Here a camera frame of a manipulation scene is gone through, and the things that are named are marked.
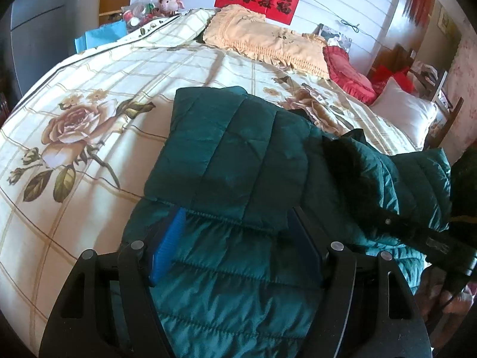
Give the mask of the person's right hand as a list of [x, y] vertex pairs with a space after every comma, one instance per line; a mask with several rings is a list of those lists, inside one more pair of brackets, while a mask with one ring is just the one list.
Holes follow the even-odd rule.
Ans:
[[428, 267], [420, 277], [415, 299], [419, 311], [427, 318], [435, 305], [442, 307], [444, 314], [467, 315], [474, 304], [475, 295], [467, 286], [459, 294], [444, 289], [445, 272], [439, 268]]

